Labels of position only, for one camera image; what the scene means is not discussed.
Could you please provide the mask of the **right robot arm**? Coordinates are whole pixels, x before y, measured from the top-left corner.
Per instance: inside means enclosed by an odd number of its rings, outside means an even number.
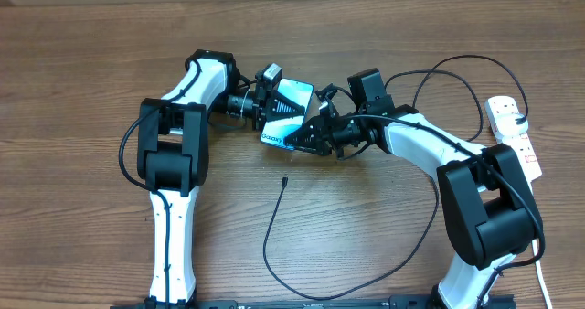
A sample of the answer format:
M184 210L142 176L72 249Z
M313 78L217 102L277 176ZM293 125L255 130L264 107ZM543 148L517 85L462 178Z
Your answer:
M447 275L434 286L430 308L506 308L511 301L489 293L503 271L520 266L516 256L544 239L543 221L521 161L506 144L484 147L432 125L409 106L395 106L378 69L347 79L353 113L340 115L334 87L319 91L318 115L284 142L315 155L344 156L348 145L378 146L408 160L437 191L455 251Z

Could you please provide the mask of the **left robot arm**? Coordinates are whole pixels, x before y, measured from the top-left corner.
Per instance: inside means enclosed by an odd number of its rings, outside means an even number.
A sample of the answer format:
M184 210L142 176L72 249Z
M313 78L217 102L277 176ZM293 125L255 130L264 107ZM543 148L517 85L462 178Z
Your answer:
M276 64L249 81L226 52L199 49L185 68L171 92L140 107L137 172L154 211L154 276L142 308L196 305L194 218L209 166L209 114L249 119L262 142L283 147L284 137L303 123L314 93L310 83L285 79Z

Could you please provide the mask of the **blue Galaxy smartphone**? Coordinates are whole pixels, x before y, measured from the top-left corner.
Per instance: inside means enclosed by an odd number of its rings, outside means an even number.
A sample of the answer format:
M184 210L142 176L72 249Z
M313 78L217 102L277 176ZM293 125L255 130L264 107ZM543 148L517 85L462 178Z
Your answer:
M266 104L261 142L293 150L285 138L303 125L313 93L314 86L310 83L282 79Z

